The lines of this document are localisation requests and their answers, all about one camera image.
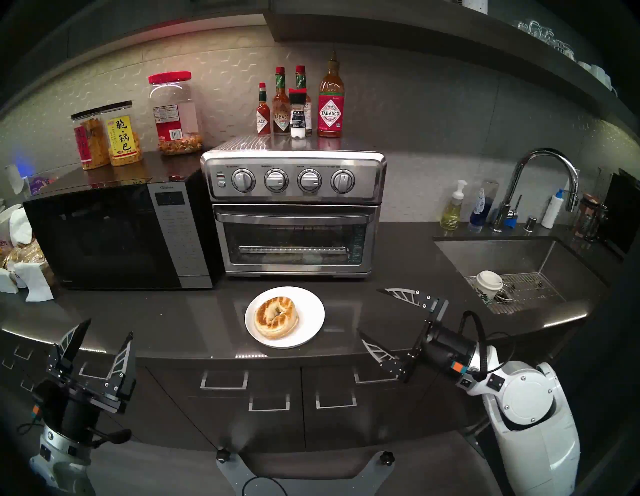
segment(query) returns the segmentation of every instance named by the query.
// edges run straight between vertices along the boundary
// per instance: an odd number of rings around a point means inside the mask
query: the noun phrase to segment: toasted bagel
[[[286,296],[276,296],[265,301],[255,311],[253,323],[267,339],[285,337],[298,324],[296,306]]]

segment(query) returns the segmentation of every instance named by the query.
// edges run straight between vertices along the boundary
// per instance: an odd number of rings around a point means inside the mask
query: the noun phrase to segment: tabasco bottle
[[[307,74],[305,72],[305,66],[296,65],[296,89],[307,89]],[[312,132],[311,126],[311,97],[307,93],[307,99],[305,101],[305,127],[307,128],[306,135],[310,136]]]
[[[271,103],[273,134],[289,134],[291,103],[284,90],[284,67],[276,67],[276,94]]]
[[[344,109],[344,83],[338,75],[340,63],[335,51],[329,61],[329,71],[322,81],[318,95],[318,136],[340,138]]]
[[[255,123],[258,134],[271,134],[271,112],[267,105],[267,85],[260,83],[258,87],[258,101],[260,105],[255,112]]]

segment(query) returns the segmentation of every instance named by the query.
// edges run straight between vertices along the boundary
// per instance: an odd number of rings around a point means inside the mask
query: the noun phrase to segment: chrome faucet
[[[575,171],[575,167],[571,164],[569,159],[558,150],[554,150],[552,148],[539,148],[538,150],[533,150],[526,154],[516,164],[516,168],[513,170],[513,175],[511,176],[511,182],[507,188],[507,193],[504,195],[502,205],[499,207],[500,210],[498,211],[498,215],[493,222],[494,232],[502,232],[502,225],[504,224],[504,220],[509,216],[513,193],[518,185],[522,169],[524,169],[524,166],[527,165],[531,159],[541,156],[549,156],[558,159],[566,169],[569,176],[569,195],[566,199],[566,211],[573,212],[573,209],[578,204],[578,173]]]

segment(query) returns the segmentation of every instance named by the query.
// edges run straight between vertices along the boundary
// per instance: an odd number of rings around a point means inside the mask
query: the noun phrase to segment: countertop
[[[547,230],[536,226],[528,234],[518,225],[503,233],[485,227],[472,233],[462,225],[454,232],[438,223],[380,223],[373,271],[366,280],[306,278],[227,278],[209,291],[68,291],[57,289],[55,299],[26,303],[26,290],[0,293],[0,323],[6,332],[30,339],[57,342],[84,319],[92,324],[83,347],[115,353],[133,331],[136,356],[142,359],[182,358],[201,360],[305,359],[327,360],[365,353],[357,330],[362,329],[390,349],[411,348],[427,317],[424,310],[376,291],[405,287],[447,298],[443,323],[457,329],[464,310],[481,317],[487,333],[530,333],[567,320],[577,312],[588,313],[595,301],[566,302],[547,309],[511,315],[491,313],[475,290],[458,273],[434,239],[518,239],[554,237],[578,256],[606,285],[622,265],[617,256],[597,243],[574,239],[567,226]],[[269,288],[297,285],[315,293],[326,317],[320,332],[294,349],[273,349],[255,341],[244,327],[244,312],[251,300]],[[473,324],[465,335],[475,338]]]

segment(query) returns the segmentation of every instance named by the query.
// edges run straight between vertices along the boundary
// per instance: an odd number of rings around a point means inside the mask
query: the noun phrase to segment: backsplash
[[[260,81],[268,102],[275,67],[288,87],[304,64],[317,115],[317,85],[326,73],[328,44],[278,44],[266,26],[228,28],[173,36],[122,49],[50,81],[0,118],[0,166],[16,163],[33,175],[79,167],[69,116],[121,100],[133,100],[143,150],[157,136],[147,101],[147,77],[190,70],[207,147],[255,132]],[[484,178],[500,182],[504,196],[517,160],[533,148],[556,148],[580,169],[581,191],[605,193],[619,167],[640,174],[640,147],[617,127],[525,81],[457,60],[379,47],[337,45],[345,82],[345,136],[387,155],[382,221],[434,221],[456,180],[465,179],[468,217]],[[553,159],[524,170],[520,221],[541,216],[566,175]],[[11,198],[6,179],[0,196]],[[559,221],[573,216],[561,211]]]

